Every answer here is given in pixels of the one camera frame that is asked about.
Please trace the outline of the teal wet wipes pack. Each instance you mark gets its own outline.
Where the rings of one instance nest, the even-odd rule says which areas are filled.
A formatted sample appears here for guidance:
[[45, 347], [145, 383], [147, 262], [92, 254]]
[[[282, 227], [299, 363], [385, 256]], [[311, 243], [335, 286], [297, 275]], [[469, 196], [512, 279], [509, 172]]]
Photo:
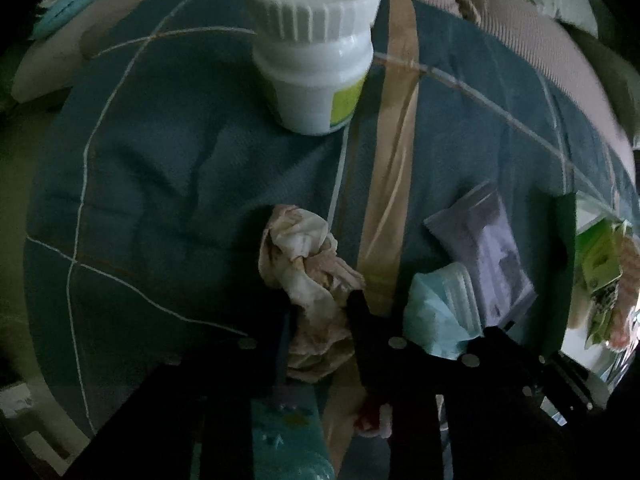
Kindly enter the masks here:
[[331, 480], [335, 470], [311, 385], [280, 389], [252, 402], [254, 478]]

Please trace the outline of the white pill bottle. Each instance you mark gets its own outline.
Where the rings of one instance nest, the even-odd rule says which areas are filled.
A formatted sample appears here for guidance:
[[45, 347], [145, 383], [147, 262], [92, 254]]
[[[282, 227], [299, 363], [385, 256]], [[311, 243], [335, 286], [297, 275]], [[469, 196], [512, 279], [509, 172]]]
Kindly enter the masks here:
[[354, 114], [381, 0], [250, 0], [253, 60], [284, 128], [324, 136]]

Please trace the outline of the leopard print scrunchie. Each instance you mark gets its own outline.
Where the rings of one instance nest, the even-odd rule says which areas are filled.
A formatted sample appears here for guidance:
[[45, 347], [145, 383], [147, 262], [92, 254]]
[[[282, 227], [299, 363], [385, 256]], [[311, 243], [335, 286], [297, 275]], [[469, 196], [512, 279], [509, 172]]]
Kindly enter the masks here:
[[594, 293], [593, 300], [597, 307], [594, 319], [598, 325], [605, 324], [611, 317], [618, 298], [618, 291], [620, 290], [619, 284], [619, 280], [612, 281]]

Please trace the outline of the pink cloth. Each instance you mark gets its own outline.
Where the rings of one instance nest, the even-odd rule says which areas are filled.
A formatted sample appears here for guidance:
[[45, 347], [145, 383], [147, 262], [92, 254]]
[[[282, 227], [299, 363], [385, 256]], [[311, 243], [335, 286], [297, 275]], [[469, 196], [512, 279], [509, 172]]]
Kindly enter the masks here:
[[344, 309], [366, 281], [337, 255], [326, 220], [297, 206], [274, 206], [262, 233], [258, 270], [300, 309], [288, 346], [288, 376], [315, 384], [354, 355]]

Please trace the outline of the green medicine box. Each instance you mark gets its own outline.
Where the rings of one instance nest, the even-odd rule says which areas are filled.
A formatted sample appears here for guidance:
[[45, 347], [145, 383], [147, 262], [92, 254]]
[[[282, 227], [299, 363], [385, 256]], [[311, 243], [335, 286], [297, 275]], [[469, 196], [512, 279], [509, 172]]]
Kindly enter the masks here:
[[576, 249], [577, 261], [590, 294], [622, 275], [615, 226], [611, 220], [602, 218], [580, 232], [576, 238]]

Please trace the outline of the blue plaid blanket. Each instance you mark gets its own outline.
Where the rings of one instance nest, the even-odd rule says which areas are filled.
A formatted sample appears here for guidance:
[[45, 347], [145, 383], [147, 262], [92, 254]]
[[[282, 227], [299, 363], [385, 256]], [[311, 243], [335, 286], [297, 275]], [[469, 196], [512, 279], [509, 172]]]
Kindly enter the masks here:
[[[40, 370], [90, 442], [178, 361], [188, 330], [230, 330], [219, 300], [233, 241], [265, 205], [326, 220], [370, 312], [406, 338], [413, 277], [455, 262], [424, 220], [494, 184], [537, 298], [507, 326], [480, 320], [483, 335], [560, 356], [573, 277], [562, 199], [581, 192], [637, 222], [634, 166], [551, 79], [463, 18], [381, 0], [371, 37], [354, 114], [324, 136], [282, 126], [248, 0], [146, 0], [84, 68], [35, 176], [24, 263]], [[286, 373], [283, 388], [301, 385], [314, 387], [335, 478], [391, 479], [392, 411], [368, 401], [356, 349], [315, 384]], [[626, 377], [588, 422], [591, 479], [634, 455], [613, 434], [636, 433], [638, 390]]]

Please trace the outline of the purple tissue packet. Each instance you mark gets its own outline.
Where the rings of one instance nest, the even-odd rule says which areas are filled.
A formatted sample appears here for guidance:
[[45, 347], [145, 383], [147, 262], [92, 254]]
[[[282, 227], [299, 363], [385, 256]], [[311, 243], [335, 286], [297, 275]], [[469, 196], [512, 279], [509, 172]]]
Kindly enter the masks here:
[[494, 184], [472, 188], [452, 206], [426, 218], [424, 226], [452, 260], [465, 266], [486, 327], [507, 326], [534, 303], [534, 285]]

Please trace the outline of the lime green cloth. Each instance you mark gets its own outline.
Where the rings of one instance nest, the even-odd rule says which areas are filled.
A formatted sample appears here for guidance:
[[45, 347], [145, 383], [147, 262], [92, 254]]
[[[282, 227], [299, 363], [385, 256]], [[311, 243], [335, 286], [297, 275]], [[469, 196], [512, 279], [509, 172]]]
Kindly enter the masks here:
[[611, 347], [614, 320], [614, 309], [595, 310], [589, 321], [585, 348], [590, 349], [598, 344]]

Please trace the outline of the white tray green rim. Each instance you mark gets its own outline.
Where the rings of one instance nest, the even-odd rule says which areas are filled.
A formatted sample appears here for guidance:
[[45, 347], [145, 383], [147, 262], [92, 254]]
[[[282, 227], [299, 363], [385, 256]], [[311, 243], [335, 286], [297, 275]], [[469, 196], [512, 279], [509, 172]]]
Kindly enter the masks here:
[[639, 345], [639, 228], [581, 192], [562, 205], [573, 278], [561, 352], [614, 390]]

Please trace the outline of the pink white fluffy towel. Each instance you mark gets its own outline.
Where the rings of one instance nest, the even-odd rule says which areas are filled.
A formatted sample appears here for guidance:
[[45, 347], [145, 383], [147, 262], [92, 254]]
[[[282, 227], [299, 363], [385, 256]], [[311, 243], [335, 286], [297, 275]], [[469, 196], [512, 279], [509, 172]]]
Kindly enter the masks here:
[[620, 242], [618, 295], [612, 314], [610, 339], [615, 351], [623, 351], [630, 343], [629, 317], [639, 297], [639, 253], [634, 239], [624, 236]]

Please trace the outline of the light blue face mask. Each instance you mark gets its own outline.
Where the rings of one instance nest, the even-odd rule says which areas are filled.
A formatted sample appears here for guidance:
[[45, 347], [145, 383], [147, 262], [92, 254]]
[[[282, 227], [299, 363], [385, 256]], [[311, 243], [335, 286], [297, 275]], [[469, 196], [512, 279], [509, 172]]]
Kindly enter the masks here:
[[462, 263], [417, 273], [404, 311], [405, 337], [430, 356], [455, 361], [483, 335], [470, 274]]

